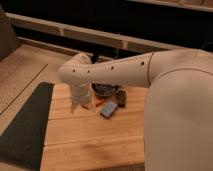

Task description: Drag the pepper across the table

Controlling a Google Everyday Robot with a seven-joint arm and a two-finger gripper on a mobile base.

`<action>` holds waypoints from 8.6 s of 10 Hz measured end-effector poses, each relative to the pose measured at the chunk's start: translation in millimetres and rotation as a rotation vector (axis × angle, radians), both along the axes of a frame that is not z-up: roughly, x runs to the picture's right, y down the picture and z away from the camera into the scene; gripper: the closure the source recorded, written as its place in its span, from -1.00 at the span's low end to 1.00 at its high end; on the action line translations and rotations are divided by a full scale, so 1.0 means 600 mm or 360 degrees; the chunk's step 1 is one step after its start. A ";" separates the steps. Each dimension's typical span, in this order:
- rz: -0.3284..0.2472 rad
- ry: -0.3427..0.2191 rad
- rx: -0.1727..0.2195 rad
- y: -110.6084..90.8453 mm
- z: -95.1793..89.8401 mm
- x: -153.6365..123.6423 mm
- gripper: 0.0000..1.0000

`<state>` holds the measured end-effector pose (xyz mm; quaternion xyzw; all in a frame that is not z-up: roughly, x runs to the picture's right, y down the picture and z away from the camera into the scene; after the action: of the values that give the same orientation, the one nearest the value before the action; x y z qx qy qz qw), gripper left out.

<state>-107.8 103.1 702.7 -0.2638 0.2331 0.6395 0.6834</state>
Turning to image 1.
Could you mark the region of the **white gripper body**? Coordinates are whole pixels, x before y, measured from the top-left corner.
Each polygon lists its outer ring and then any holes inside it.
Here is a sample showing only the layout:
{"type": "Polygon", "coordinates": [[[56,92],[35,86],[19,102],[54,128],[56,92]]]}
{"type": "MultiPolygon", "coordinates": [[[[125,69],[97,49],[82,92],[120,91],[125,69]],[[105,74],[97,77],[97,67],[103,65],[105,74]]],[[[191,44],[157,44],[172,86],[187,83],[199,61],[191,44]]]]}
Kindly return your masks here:
{"type": "Polygon", "coordinates": [[[86,105],[92,100],[88,84],[70,85],[71,101],[75,105],[86,105]]]}

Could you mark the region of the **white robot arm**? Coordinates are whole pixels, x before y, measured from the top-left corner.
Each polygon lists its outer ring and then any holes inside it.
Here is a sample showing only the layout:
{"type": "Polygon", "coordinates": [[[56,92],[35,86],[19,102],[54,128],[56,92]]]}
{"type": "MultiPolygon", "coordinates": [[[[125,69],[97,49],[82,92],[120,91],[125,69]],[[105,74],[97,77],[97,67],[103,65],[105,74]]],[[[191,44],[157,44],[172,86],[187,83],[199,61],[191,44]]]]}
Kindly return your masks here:
{"type": "Polygon", "coordinates": [[[146,171],[213,171],[213,53],[176,49],[93,64],[80,53],[59,69],[72,103],[91,83],[146,87],[146,171]]]}

